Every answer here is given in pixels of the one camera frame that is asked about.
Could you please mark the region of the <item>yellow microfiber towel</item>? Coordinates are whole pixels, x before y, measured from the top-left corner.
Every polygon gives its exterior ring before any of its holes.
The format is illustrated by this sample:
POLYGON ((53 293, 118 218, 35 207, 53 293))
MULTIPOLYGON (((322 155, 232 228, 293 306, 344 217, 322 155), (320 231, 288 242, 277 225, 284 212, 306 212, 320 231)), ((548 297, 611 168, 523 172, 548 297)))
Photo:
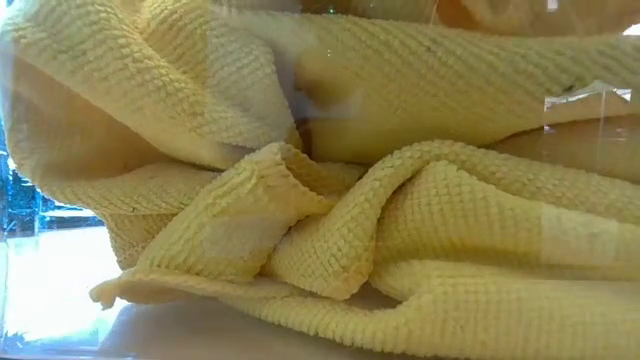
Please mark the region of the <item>yellow microfiber towel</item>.
POLYGON ((301 143, 273 50, 216 0, 15 0, 0 66, 18 171, 101 217, 122 269, 222 171, 301 143))
POLYGON ((454 142, 368 170, 272 144, 91 297, 191 294, 374 351, 640 360, 640 186, 454 142))
POLYGON ((640 87, 640 36, 511 37, 306 15, 295 62, 316 160, 373 163, 406 145, 487 145, 542 124, 546 98, 601 81, 640 87))

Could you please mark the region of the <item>orange microfiber towel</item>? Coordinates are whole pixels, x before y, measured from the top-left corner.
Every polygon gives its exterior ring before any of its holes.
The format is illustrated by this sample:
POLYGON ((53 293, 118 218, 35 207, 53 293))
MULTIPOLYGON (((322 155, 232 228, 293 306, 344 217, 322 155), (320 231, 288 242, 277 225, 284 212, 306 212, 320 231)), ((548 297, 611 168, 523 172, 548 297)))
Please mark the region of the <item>orange microfiber towel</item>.
POLYGON ((498 35, 591 36, 640 22, 640 0, 300 0, 302 11, 442 25, 498 35))

